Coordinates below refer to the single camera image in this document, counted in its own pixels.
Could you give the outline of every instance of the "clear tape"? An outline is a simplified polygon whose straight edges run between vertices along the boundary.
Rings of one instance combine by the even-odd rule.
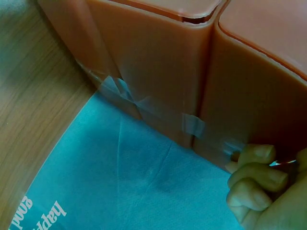
[[[165,104],[158,102],[151,96],[147,96],[139,101],[133,100],[129,86],[123,79],[113,78],[107,76],[104,80],[101,80],[96,74],[101,73],[98,71],[92,71],[77,61],[81,68],[88,73],[95,81],[100,83],[100,91],[111,91],[121,98],[133,103],[137,108],[142,109],[153,116],[165,121],[172,128],[180,129],[182,132],[194,135],[197,138],[202,138],[205,130],[205,122],[199,117],[194,115],[189,115],[185,113],[180,113],[172,110]]]

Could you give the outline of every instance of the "container lid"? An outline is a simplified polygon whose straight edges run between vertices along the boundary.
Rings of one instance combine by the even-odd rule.
[[[232,0],[219,26],[307,80],[306,0]]]
[[[208,17],[221,0],[111,0],[154,13],[172,14],[188,19]]]

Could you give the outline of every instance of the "teal paper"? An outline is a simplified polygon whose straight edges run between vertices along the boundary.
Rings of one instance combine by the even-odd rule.
[[[225,203],[228,177],[96,93],[37,174],[10,229],[239,230]]]

